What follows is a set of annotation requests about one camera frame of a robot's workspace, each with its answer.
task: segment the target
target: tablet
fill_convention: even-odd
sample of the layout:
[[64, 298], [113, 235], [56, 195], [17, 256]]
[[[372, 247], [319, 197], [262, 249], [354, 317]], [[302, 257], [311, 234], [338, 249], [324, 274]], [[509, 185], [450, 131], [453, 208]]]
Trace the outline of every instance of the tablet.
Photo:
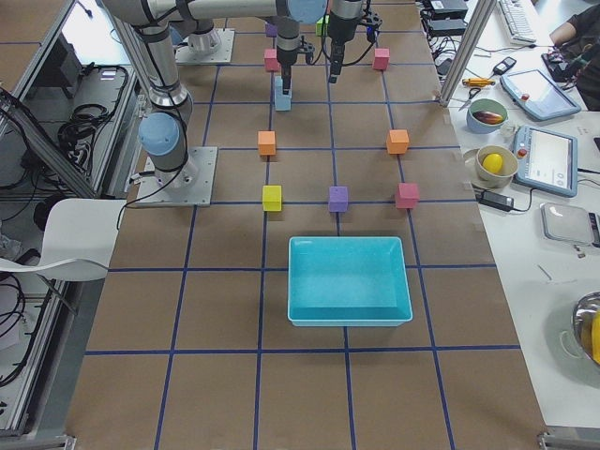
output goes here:
[[564, 197], [578, 193], [578, 140], [538, 127], [521, 127], [513, 142], [515, 181]]
[[516, 104], [535, 120], [549, 120], [581, 111], [573, 99], [537, 69], [502, 75], [500, 83]]

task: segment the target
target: turquoise tray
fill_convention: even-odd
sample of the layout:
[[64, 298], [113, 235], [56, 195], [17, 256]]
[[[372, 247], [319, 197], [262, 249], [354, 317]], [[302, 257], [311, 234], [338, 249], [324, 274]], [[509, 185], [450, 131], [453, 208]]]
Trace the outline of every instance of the turquoise tray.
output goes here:
[[410, 321], [402, 241], [291, 238], [288, 318], [297, 326], [398, 326]]

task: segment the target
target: metal bowl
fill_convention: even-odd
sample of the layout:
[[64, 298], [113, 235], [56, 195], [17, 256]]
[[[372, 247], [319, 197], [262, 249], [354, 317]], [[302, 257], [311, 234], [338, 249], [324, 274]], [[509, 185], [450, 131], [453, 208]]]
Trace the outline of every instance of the metal bowl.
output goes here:
[[573, 334], [577, 344], [592, 363], [600, 370], [600, 364], [592, 358], [592, 321], [596, 313], [600, 311], [600, 292], [588, 293], [577, 302], [573, 308]]

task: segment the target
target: pot handle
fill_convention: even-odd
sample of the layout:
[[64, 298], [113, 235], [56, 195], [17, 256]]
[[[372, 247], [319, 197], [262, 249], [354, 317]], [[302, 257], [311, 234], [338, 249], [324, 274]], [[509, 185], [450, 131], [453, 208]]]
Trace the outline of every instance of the pot handle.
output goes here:
[[576, 349], [570, 350], [569, 347], [573, 346], [573, 337], [569, 337], [571, 332], [567, 330], [562, 330], [559, 336], [559, 341], [561, 342], [561, 347], [566, 354], [571, 356], [572, 358], [581, 359], [583, 357], [583, 351], [576, 347]]

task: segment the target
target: black sleeve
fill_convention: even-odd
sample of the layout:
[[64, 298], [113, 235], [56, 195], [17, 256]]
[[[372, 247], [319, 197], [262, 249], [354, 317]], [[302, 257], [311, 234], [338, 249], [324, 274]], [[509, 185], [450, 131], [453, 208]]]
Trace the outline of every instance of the black sleeve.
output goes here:
[[600, 21], [600, 5], [588, 7], [580, 14], [576, 14], [567, 22], [571, 23], [577, 30], [577, 37], [584, 35], [594, 23]]

